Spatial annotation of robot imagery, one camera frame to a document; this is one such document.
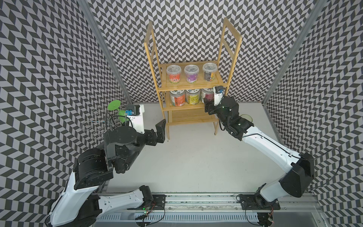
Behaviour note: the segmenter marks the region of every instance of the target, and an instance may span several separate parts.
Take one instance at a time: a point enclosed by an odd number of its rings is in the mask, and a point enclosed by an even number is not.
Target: white floor
[[[276,140],[260,103],[240,103],[241,114]],[[163,119],[159,104],[145,104],[145,129]],[[212,123],[170,127],[170,140],[145,146],[130,170],[114,173],[107,192],[129,192],[148,185],[152,192],[255,192],[284,172],[257,149]]]

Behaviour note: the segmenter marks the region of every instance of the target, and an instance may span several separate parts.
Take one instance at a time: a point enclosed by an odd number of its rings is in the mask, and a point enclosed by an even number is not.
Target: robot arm
[[[165,140],[165,119],[156,125],[157,132],[145,130],[143,105],[129,105],[126,109],[129,121],[112,128],[112,117],[106,118],[104,143],[78,156],[63,192],[48,206],[47,227],[88,227],[115,210],[151,204],[153,197],[148,186],[114,196],[92,195],[103,182],[113,178],[113,168],[116,173],[125,173],[145,145],[155,146]]]
[[[205,112],[216,114],[230,135],[244,141],[274,161],[286,173],[275,181],[262,185],[254,194],[254,206],[267,208],[279,197],[301,197],[314,179],[314,162],[309,153],[291,150],[273,140],[254,124],[239,116],[238,103],[233,97],[223,96],[222,86],[213,88],[215,100],[205,103]]]

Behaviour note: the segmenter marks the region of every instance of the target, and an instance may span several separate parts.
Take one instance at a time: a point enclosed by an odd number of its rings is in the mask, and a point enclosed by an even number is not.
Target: jar
[[[197,105],[200,99],[200,89],[185,90],[185,101],[190,105]]]
[[[204,79],[206,81],[212,81],[215,78],[216,72],[218,68],[217,65],[214,63],[205,63],[203,65],[203,71],[204,71]]]
[[[181,72],[182,68],[178,65],[169,65],[168,68],[166,68],[166,74],[172,84],[179,83]]]
[[[214,100],[213,88],[202,88],[200,90],[200,100],[202,101],[202,103],[204,103],[204,98],[207,101],[213,101]]]
[[[195,83],[197,82],[197,77],[199,73],[199,67],[196,65],[187,65],[184,68],[185,77],[187,78],[188,83]]]
[[[182,106],[185,103],[184,90],[170,91],[170,101],[173,106]]]

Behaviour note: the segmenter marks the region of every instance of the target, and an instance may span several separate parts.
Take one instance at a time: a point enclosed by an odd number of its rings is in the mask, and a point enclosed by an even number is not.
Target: patterned backdrop
[[[81,123],[122,94],[75,0],[0,8],[0,226],[43,226],[75,158],[96,144]]]
[[[134,102],[158,101],[142,44],[149,20],[160,61],[170,63],[216,60],[224,17],[243,36],[230,95],[261,101],[313,2],[89,0],[89,6]],[[225,82],[229,67],[224,51],[220,72]]]
[[[360,0],[329,1],[268,103],[290,148],[343,151],[338,175],[313,190],[333,226],[363,226],[362,15]],[[311,187],[332,177],[338,161],[319,158]]]

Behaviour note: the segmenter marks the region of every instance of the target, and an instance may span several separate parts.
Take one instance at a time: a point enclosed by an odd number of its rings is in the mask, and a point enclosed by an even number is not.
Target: bamboo shelf
[[[237,44],[236,44],[234,52],[227,45],[227,42],[224,39],[226,28],[228,28],[228,30],[232,33],[234,38],[237,40]],[[152,36],[152,42],[153,42],[151,52],[149,49],[150,36]],[[165,119],[164,111],[168,112],[168,122],[166,123],[166,131],[167,131],[168,139],[170,139],[169,126],[173,126],[173,125],[185,125],[185,124],[212,122],[213,126],[214,126],[214,134],[215,135],[217,134],[218,118],[215,115],[208,115],[208,113],[204,112],[204,103],[199,102],[197,105],[189,105],[185,102],[185,104],[183,106],[173,106],[172,103],[170,102],[169,91],[212,88],[212,87],[215,87],[218,85],[222,85],[222,86],[226,87],[225,93],[228,94],[229,86],[231,85],[234,68],[236,66],[241,43],[242,43],[242,36],[237,32],[237,30],[233,27],[233,25],[229,22],[229,20],[227,18],[225,18],[223,20],[222,36],[221,36],[217,60],[160,64],[158,50],[157,50],[156,42],[155,42],[154,29],[152,27],[152,22],[149,22],[149,25],[148,25],[148,28],[146,31],[145,40],[144,40],[144,46],[145,46],[146,55],[147,55],[147,58],[149,61],[151,74],[152,74],[152,78],[153,78],[154,85],[155,85],[155,90],[156,90],[156,93],[157,93],[157,96],[159,99],[159,104],[160,104],[160,108],[162,110],[164,119]],[[232,65],[231,65],[231,69],[229,71],[227,83],[223,82],[223,79],[218,71],[217,71],[213,81],[205,81],[204,72],[202,70],[203,65],[205,63],[212,62],[212,63],[216,63],[217,66],[219,66],[223,46],[228,51],[228,53],[232,59]],[[161,80],[160,87],[158,86],[158,81],[156,79],[155,71],[154,71],[154,64],[153,64],[154,55],[156,57],[158,69],[160,72],[160,80]],[[180,82],[177,84],[172,84],[169,81],[169,79],[167,78],[166,68],[170,65],[179,65],[181,67]],[[185,78],[184,68],[187,65],[197,65],[199,67],[197,82],[195,82],[193,84],[188,83]]]

